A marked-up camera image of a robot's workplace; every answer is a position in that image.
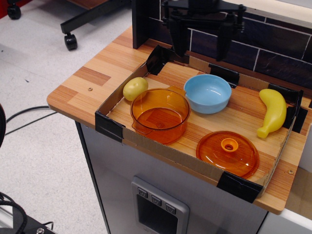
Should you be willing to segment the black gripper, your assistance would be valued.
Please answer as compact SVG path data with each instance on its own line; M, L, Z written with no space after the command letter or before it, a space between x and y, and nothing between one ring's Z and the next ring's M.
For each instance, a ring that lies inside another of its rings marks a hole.
M216 60L226 58L235 30L244 29L243 14L246 6L224 0L166 0L162 18L171 35L174 52L183 57L188 50L188 27L218 29ZM206 16L226 13L223 19L207 19Z

